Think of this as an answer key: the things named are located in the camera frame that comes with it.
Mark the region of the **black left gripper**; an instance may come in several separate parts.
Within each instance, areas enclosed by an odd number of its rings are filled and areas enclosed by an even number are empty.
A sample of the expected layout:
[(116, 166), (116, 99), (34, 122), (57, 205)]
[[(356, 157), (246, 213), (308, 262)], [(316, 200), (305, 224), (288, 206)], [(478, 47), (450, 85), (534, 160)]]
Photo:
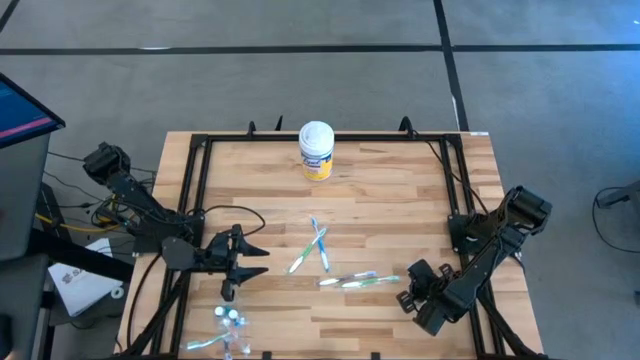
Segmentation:
[(235, 287), (242, 283), (268, 272), (267, 267), (239, 267), (237, 263), (238, 253), (243, 256), (269, 256), (266, 250), (253, 246), (247, 242), (240, 224), (232, 226), (230, 232), (217, 233), (209, 245), (200, 253), (197, 262), (197, 271), (208, 274), (223, 273), (220, 294), (225, 301), (233, 301)]

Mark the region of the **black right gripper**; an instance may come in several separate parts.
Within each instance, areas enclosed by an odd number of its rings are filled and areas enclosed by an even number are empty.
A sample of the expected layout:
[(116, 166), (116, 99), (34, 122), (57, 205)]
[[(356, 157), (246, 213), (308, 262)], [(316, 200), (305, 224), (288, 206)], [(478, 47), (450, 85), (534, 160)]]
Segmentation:
[(421, 259), (408, 269), (409, 287), (396, 295), (400, 307), (405, 313), (418, 310), (418, 304), (434, 300), (453, 278), (453, 268), (449, 264), (439, 267), (437, 275), (426, 260)]

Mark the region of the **green white toothbrush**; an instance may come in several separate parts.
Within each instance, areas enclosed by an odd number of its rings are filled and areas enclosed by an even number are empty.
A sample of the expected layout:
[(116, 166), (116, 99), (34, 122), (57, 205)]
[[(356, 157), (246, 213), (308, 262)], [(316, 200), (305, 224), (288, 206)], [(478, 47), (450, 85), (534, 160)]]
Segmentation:
[(351, 282), (346, 282), (340, 285), (343, 289), (357, 289), (357, 288), (366, 288), (375, 285), (382, 284), (394, 284), (398, 283), (401, 278), (397, 275), (385, 276), (385, 277), (371, 277), (364, 280), (356, 280)]
[(211, 345), (219, 343), (219, 342), (228, 341), (231, 338), (232, 338), (232, 334), (230, 332), (225, 332), (223, 334), (214, 336), (214, 337), (212, 337), (210, 339), (207, 339), (207, 340), (194, 340), (194, 341), (187, 342), (184, 345), (184, 349), (187, 350), (187, 351), (194, 351), (194, 350), (197, 350), (197, 349), (201, 349), (201, 348), (205, 348), (205, 347), (211, 346)]
[(305, 258), (311, 253), (315, 244), (325, 235), (327, 229), (322, 228), (316, 237), (306, 246), (306, 248), (302, 251), (302, 253), (293, 261), (293, 263), (288, 267), (287, 273), (293, 274), (299, 266), (304, 262)]

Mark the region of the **blue white toothbrush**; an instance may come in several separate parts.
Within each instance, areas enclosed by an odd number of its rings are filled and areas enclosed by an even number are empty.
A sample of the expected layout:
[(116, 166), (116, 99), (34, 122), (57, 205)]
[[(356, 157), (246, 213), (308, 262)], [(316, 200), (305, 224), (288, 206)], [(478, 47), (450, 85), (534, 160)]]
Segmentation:
[(230, 319), (223, 319), (221, 324), (226, 330), (226, 336), (223, 340), (224, 343), (224, 360), (233, 360), (231, 345), (236, 338), (236, 331), (234, 323)]
[(317, 236), (317, 245), (318, 245), (318, 249), (320, 252), (320, 257), (321, 257), (321, 261), (323, 264), (323, 268), (324, 271), (326, 273), (330, 272), (330, 265), (329, 265), (329, 260), (328, 260), (328, 256), (326, 253), (326, 249), (325, 249), (325, 245), (324, 245), (324, 235), (326, 233), (326, 229), (322, 228), (320, 229), (318, 227), (318, 221), (315, 217), (311, 218), (311, 224), (314, 228), (314, 230), (316, 231), (316, 236)]

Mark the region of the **purple white wrapped toothbrush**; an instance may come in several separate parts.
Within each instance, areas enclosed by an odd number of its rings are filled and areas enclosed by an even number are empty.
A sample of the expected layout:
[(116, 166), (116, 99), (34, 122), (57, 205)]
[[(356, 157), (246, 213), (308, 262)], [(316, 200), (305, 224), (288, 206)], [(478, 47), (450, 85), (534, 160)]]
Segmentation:
[(343, 275), (343, 276), (339, 276), (339, 277), (323, 279), (323, 280), (320, 280), (317, 283), (317, 285), (319, 287), (338, 286), (338, 285), (342, 285), (342, 284), (348, 283), (348, 282), (360, 281), (360, 280), (373, 278), (376, 275), (377, 275), (377, 273), (375, 271), (365, 271), (365, 272), (360, 272), (360, 273), (354, 273), (354, 274)]

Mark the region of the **clear acrylic organizer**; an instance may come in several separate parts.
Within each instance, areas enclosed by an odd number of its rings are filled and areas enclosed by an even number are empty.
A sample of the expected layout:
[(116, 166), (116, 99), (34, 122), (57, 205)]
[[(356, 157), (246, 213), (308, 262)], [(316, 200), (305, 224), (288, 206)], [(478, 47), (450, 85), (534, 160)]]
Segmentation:
[[(225, 306), (226, 309), (227, 309), (227, 313), (228, 313), (228, 311), (230, 309), (238, 310), (237, 308), (232, 307), (230, 305), (219, 305), (219, 306)], [(217, 334), (216, 334), (216, 336), (226, 332), (226, 330), (224, 329), (223, 325), (221, 324), (223, 319), (217, 319), (215, 317), (215, 315), (214, 315), (214, 320), (216, 321), (216, 326), (217, 326)], [(231, 345), (233, 360), (234, 360), (234, 354), (235, 353), (239, 353), (239, 354), (241, 354), (242, 356), (245, 356), (245, 357), (248, 357), (251, 354), (251, 347), (250, 347), (249, 343), (247, 342), (246, 336), (245, 336), (245, 329), (246, 329), (247, 325), (244, 326), (244, 327), (241, 327), (241, 328), (234, 327), (235, 331), (236, 331), (236, 338), (235, 338), (235, 340), (233, 341), (233, 343)], [(219, 342), (219, 343), (221, 343), (222, 347), (223, 347), (223, 360), (224, 360), (224, 343), (223, 342)]]

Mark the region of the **yellow Lysol wipes canister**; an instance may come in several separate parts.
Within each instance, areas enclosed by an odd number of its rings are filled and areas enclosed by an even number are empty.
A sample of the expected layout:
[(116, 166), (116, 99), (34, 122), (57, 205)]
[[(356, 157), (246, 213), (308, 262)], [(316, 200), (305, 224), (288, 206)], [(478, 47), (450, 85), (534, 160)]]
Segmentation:
[(301, 128), (298, 140), (304, 176), (313, 181), (328, 179), (333, 170), (333, 129), (325, 122), (311, 121)]

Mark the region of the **white paper box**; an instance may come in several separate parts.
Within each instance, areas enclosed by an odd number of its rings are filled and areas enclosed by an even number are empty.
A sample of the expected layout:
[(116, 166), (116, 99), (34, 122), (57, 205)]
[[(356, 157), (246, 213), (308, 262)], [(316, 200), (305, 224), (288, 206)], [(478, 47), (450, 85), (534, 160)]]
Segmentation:
[(113, 288), (120, 286), (124, 289), (122, 281), (66, 264), (56, 263), (48, 271), (71, 317), (77, 317), (104, 297), (112, 298), (110, 292)]

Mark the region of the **grey stand leg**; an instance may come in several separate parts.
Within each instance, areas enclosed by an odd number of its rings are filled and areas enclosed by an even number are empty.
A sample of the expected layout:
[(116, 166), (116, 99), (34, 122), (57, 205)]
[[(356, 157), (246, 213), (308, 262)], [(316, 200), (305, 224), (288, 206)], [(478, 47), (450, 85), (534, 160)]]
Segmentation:
[(640, 214), (640, 180), (623, 187), (611, 189), (611, 193), (596, 196), (596, 205), (599, 208), (608, 208), (612, 205), (630, 202), (633, 209)]

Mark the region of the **black side desk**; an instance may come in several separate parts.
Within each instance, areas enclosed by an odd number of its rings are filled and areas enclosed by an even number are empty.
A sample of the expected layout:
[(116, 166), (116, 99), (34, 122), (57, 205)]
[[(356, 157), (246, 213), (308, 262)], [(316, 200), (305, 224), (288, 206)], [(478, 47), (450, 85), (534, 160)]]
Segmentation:
[(45, 278), (56, 263), (123, 284), (133, 274), (133, 266), (116, 259), (106, 239), (83, 247), (33, 229), (26, 253), (0, 262), (0, 360), (31, 358), (39, 312), (51, 304), (44, 295)]

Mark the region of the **blue screen monitor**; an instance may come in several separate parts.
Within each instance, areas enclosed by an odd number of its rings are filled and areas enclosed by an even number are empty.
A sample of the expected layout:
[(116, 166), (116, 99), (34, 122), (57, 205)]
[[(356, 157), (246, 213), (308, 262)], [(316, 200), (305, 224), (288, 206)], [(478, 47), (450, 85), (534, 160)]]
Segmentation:
[(65, 127), (62, 118), (0, 72), (0, 149)]

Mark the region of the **black table frame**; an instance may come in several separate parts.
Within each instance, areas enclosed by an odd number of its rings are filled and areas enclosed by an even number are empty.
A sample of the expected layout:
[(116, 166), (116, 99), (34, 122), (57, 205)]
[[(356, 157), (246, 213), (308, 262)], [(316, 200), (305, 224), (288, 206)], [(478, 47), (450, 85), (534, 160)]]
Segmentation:
[[(433, 336), (396, 300), (409, 285), (412, 263), (465, 264), (450, 239), (451, 216), (494, 208), (502, 200), (488, 136), (419, 132), (408, 120), (396, 131), (339, 132), (331, 176), (312, 181), (303, 174), (293, 131), (170, 132), (153, 194), (172, 210), (204, 209), (204, 241), (240, 224), (251, 244), (270, 253), (240, 259), (244, 267), (269, 271), (237, 290), (234, 307), (248, 321), (251, 354), (235, 353), (234, 360), (515, 360), (483, 309)], [(316, 237), (312, 217), (327, 229), (330, 272), (316, 243), (288, 274)], [(401, 280), (357, 289), (317, 285), (365, 271)], [(221, 359), (221, 343), (194, 351), (184, 345), (216, 336), (222, 281), (219, 274), (187, 277), (146, 355)]]

